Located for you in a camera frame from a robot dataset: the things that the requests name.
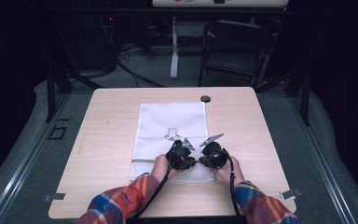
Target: white cloth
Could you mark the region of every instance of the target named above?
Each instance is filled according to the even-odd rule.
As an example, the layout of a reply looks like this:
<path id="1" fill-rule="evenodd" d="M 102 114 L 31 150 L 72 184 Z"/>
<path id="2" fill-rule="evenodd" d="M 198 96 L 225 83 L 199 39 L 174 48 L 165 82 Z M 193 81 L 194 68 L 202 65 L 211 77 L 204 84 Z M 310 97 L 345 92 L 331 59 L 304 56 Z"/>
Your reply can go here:
<path id="1" fill-rule="evenodd" d="M 173 141 L 168 140 L 166 135 L 176 136 L 182 141 L 187 138 L 196 149 L 191 151 L 190 157 L 197 160 L 202 156 L 200 144 L 208 138 L 205 103 L 141 104 L 132 153 L 131 180 L 144 172 L 151 172 L 155 158 L 170 150 Z M 212 180 L 214 174 L 201 164 L 172 179 L 187 182 Z"/>

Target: wooden tabletop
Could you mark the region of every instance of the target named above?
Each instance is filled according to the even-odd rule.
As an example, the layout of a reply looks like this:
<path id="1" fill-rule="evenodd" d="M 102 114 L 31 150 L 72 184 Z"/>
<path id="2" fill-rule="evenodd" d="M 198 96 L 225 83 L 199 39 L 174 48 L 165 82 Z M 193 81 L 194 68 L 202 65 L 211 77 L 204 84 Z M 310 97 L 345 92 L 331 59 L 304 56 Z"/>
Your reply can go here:
<path id="1" fill-rule="evenodd" d="M 213 0 L 153 0 L 153 7 L 286 7 L 288 0 L 226 0 L 215 4 Z"/>
<path id="2" fill-rule="evenodd" d="M 49 216 L 77 218 L 93 197 L 130 184 L 132 148 L 141 104 L 199 102 L 206 104 L 209 135 L 223 133 L 218 143 L 237 158 L 245 178 L 292 212 L 294 200 L 280 198 L 289 190 L 260 105 L 251 88 L 99 89 L 92 95 Z M 167 183 L 141 217 L 233 216 L 229 187 L 219 180 Z"/>

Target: person's right hand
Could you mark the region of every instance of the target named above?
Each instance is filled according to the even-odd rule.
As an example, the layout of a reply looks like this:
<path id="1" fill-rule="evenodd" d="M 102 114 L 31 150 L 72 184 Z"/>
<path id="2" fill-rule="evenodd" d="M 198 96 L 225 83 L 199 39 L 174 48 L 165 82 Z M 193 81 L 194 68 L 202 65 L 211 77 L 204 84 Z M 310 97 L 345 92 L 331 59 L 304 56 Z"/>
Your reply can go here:
<path id="1" fill-rule="evenodd" d="M 240 163 L 235 159 L 235 157 L 231 157 L 232 163 L 234 164 L 234 186 L 237 186 L 241 181 L 245 180 L 245 177 L 243 177 L 243 173 L 240 167 Z M 218 175 L 223 182 L 225 182 L 227 185 L 229 185 L 230 181 L 230 174 L 231 174 L 231 166 L 229 164 L 229 160 L 226 161 L 226 164 L 218 169 L 212 169 L 212 171 Z"/>

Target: small black object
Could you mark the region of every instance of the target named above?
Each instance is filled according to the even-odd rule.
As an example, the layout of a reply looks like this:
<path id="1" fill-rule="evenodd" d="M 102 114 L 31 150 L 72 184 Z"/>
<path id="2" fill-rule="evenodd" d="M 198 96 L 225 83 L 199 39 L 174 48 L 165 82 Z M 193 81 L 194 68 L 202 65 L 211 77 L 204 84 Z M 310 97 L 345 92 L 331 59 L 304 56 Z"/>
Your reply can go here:
<path id="1" fill-rule="evenodd" d="M 203 96 L 201 96 L 201 101 L 203 103 L 209 103 L 209 102 L 211 102 L 211 97 L 209 97 L 207 95 L 203 95 Z"/>
<path id="2" fill-rule="evenodd" d="M 197 163 L 194 157 L 189 157 L 191 151 L 183 147 L 182 144 L 181 140 L 174 141 L 170 150 L 165 154 L 170 166 L 175 170 L 187 170 Z"/>
<path id="3" fill-rule="evenodd" d="M 302 194 L 300 189 L 291 189 L 291 190 L 287 190 L 286 192 L 282 192 L 281 195 L 283 196 L 283 198 L 289 199 L 289 198 L 295 198 L 297 196 L 300 196 Z"/>
<path id="4" fill-rule="evenodd" d="M 228 159 L 228 153 L 216 142 L 210 143 L 202 151 L 205 156 L 199 157 L 200 163 L 209 168 L 223 167 Z"/>

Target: chair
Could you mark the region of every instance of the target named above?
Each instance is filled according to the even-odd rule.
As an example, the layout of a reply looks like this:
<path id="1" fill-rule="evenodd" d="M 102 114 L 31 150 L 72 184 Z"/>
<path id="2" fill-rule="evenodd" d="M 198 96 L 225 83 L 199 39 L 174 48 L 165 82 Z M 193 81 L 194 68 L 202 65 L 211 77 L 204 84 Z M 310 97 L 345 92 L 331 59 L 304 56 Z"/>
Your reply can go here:
<path id="1" fill-rule="evenodd" d="M 271 31 L 246 22 L 212 21 L 203 29 L 203 51 L 199 86 L 203 70 L 242 76 L 255 87 L 273 43 Z"/>

